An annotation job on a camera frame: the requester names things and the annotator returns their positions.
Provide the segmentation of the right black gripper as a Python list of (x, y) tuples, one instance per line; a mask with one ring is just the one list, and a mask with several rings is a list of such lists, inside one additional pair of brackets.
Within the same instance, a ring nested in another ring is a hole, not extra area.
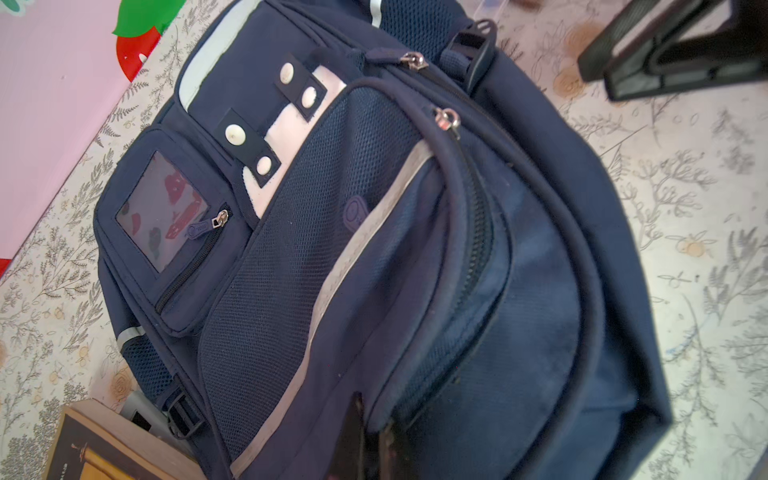
[(731, 1), (714, 32), (683, 35), (719, 1), (674, 1), (619, 53), (614, 48), (657, 5), (634, 0), (578, 57), (584, 82), (601, 80), (611, 101), (628, 101), (767, 79), (767, 3)]

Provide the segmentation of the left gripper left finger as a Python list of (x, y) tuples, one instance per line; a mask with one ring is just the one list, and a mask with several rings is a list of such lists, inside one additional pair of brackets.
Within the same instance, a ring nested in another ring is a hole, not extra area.
[(328, 470), (327, 480), (365, 478), (366, 455), (362, 394), (354, 392), (347, 406)]

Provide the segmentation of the navy blue student backpack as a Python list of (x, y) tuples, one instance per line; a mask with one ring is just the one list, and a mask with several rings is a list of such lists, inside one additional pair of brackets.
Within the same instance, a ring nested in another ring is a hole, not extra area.
[(94, 212), (118, 347), (211, 479), (628, 479), (672, 409), (592, 148), (454, 1), (237, 1)]

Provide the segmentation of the brown black scroll book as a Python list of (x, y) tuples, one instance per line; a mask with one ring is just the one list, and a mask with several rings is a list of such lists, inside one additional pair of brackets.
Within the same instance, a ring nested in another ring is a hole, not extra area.
[(189, 456), (97, 400), (63, 408), (43, 479), (203, 479)]

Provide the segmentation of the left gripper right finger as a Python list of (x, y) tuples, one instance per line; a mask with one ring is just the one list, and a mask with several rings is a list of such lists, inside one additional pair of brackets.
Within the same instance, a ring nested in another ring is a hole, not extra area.
[(414, 479), (414, 466), (407, 440), (407, 436), (394, 420), (390, 420), (379, 433), (380, 480)]

